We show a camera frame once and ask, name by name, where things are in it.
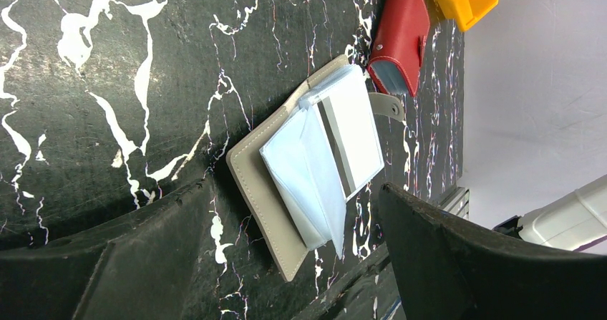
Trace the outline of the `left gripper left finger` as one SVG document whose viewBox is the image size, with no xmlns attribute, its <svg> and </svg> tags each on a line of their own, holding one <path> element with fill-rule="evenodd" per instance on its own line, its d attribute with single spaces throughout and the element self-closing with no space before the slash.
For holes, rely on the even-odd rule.
<svg viewBox="0 0 607 320">
<path fill-rule="evenodd" d="M 42 248 L 1 252 L 3 319 L 179 319 L 209 180 Z"/>
</svg>

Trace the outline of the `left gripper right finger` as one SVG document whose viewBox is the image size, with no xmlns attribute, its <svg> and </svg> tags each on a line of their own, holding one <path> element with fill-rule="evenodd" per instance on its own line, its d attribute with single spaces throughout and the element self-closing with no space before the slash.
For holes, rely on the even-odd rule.
<svg viewBox="0 0 607 320">
<path fill-rule="evenodd" d="M 379 219 L 408 319 L 604 319 L 606 257 L 492 231 L 386 183 Z"/>
</svg>

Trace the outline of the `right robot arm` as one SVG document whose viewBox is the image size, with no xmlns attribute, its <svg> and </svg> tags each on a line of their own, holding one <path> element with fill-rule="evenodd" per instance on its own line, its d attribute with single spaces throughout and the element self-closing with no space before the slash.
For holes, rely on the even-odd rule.
<svg viewBox="0 0 607 320">
<path fill-rule="evenodd" d="M 528 243 L 581 252 L 606 241 L 606 176 L 494 231 Z"/>
</svg>

